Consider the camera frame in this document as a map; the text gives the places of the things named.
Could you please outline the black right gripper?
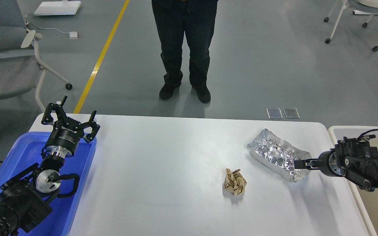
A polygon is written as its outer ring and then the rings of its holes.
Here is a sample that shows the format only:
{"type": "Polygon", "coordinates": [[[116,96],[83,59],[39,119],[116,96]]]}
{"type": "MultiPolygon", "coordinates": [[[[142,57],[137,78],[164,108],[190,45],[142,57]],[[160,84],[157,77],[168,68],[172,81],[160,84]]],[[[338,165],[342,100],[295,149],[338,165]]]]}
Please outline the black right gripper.
{"type": "Polygon", "coordinates": [[[324,151],[317,159],[294,160],[294,169],[320,170],[329,177],[340,177],[340,167],[333,151],[324,151]]]}

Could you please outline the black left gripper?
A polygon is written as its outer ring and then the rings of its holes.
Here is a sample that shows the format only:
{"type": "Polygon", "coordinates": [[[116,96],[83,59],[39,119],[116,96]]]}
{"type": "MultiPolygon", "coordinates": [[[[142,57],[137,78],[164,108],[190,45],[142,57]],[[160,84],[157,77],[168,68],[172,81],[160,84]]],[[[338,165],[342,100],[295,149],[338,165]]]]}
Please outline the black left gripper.
{"type": "Polygon", "coordinates": [[[63,109],[68,96],[64,96],[60,104],[49,103],[46,107],[41,120],[42,125],[52,125],[53,130],[45,144],[45,152],[55,154],[60,157],[72,157],[77,150],[80,139],[90,143],[95,139],[100,125],[95,121],[96,110],[94,110],[87,122],[80,123],[74,119],[67,119],[66,112],[63,109]],[[57,121],[54,121],[52,112],[57,115],[57,121]],[[91,132],[84,133],[86,128],[91,128],[91,132]]]}

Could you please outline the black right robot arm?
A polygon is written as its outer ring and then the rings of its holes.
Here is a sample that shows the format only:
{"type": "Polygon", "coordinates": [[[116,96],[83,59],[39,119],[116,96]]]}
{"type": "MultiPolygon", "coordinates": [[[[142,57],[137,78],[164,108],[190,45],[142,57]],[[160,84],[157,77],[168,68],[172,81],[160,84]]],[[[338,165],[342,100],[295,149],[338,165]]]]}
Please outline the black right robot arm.
{"type": "Polygon", "coordinates": [[[330,177],[344,177],[368,192],[378,188],[378,149],[369,141],[376,136],[371,129],[357,138],[344,137],[334,148],[317,159],[294,160],[295,169],[319,170],[330,177]]]}

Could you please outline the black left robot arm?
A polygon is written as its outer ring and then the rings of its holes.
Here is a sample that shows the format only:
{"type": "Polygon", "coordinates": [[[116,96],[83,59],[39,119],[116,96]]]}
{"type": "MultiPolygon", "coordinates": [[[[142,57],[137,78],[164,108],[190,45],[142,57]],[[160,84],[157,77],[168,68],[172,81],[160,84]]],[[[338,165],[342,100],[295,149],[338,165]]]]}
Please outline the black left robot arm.
{"type": "Polygon", "coordinates": [[[87,122],[67,116],[60,104],[46,107],[48,132],[28,132],[13,145],[0,169],[0,236],[66,235],[93,161],[96,111],[87,122]]]}

